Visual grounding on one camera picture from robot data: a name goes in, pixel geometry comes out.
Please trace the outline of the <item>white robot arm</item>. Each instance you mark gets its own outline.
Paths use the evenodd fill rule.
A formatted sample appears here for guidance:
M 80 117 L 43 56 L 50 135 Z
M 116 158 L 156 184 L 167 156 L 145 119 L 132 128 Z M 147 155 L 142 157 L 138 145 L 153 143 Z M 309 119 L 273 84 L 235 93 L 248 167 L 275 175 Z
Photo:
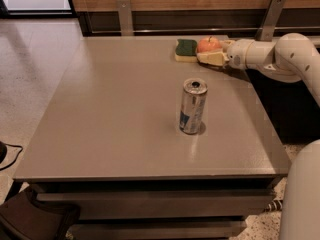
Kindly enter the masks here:
M 275 108 L 290 125 L 282 135 L 308 144 L 294 158 L 285 187 L 279 240 L 320 240 L 320 53 L 308 37 L 289 33 L 277 40 L 201 39 L 198 60 L 210 66 L 252 69 L 273 80 L 302 82 Z

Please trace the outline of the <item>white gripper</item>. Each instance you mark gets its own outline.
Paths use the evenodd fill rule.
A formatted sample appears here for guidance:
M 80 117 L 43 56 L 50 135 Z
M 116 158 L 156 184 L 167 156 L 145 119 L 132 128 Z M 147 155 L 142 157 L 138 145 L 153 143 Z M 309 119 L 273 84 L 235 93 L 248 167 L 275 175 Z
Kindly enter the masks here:
M 253 64 L 249 60 L 249 48 L 253 43 L 254 41 L 250 39 L 240 39 L 235 42 L 230 39 L 220 40 L 220 45 L 224 52 L 227 51 L 227 55 L 222 51 L 202 52 L 197 54 L 197 59 L 201 63 L 217 67 L 228 63 L 234 69 L 251 69 Z

